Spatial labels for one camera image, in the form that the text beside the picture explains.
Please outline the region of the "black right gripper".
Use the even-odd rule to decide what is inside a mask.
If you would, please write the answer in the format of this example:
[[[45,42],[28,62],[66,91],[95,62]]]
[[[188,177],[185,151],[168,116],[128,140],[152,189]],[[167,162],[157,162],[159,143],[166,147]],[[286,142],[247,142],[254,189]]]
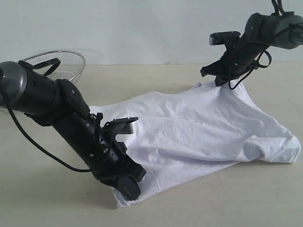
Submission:
[[[228,49],[223,56],[200,70],[202,77],[207,75],[216,76],[215,85],[221,87],[229,83],[230,79],[238,78],[247,72],[247,67],[259,54],[259,44],[239,40],[232,48]]]

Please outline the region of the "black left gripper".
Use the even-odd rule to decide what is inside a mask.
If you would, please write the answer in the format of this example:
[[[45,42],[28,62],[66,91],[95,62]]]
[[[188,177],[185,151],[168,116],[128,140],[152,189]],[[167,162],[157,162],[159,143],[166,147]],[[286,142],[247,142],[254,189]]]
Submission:
[[[127,155],[123,142],[103,130],[102,119],[101,115],[86,119],[71,116],[71,147],[98,181],[114,187],[128,201],[134,201],[141,194],[138,183],[146,171]]]

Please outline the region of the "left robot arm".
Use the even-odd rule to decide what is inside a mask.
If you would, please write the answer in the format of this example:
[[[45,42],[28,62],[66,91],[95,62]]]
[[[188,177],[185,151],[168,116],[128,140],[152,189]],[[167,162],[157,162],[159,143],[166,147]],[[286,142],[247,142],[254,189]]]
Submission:
[[[21,112],[40,126],[53,127],[102,184],[129,201],[141,190],[144,168],[127,155],[118,134],[131,134],[137,117],[114,119],[101,126],[102,113],[91,113],[80,91],[67,79],[52,80],[24,61],[0,65],[0,105],[10,114]]]

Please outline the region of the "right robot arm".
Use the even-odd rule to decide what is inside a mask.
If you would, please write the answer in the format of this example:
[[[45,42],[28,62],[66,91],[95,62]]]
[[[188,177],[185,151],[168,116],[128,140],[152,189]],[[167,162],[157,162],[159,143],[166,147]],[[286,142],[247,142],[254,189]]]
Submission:
[[[224,45],[226,50],[214,63],[201,68],[201,75],[215,76],[216,86],[248,76],[253,70],[264,68],[259,63],[268,48],[273,46],[291,50],[303,44],[303,18],[293,12],[270,16],[252,14],[241,34],[238,31],[216,32],[209,36],[210,45]]]

